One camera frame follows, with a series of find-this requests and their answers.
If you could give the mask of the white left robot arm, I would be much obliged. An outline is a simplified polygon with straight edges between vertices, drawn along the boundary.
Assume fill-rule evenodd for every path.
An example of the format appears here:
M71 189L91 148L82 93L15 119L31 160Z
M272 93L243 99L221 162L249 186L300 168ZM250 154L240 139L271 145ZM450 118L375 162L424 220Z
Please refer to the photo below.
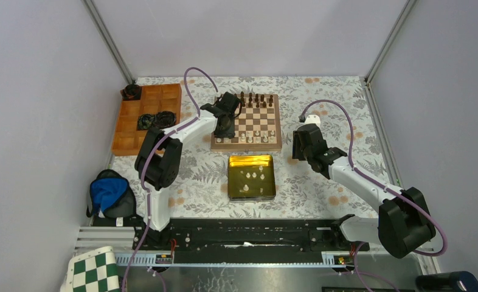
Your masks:
M236 95L225 92L215 103L200 107L198 116L170 128L151 127L147 131L134 168L145 191L145 222L150 228L146 241L152 248L162 250L170 241L164 229L170 221L166 191L178 176L183 148L214 131L233 130L240 106Z

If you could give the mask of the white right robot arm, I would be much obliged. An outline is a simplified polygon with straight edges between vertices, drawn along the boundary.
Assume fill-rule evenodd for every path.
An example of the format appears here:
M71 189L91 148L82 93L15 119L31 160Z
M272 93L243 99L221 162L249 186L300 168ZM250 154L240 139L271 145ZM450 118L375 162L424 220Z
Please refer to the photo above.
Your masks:
M313 171L351 190L376 210L377 218L345 215L333 222L332 247L346 250L353 242L382 245L395 258L415 252L436 236L436 228L423 194L403 190L355 167L348 154L329 147L321 130L306 124L293 132L293 158L307 162Z

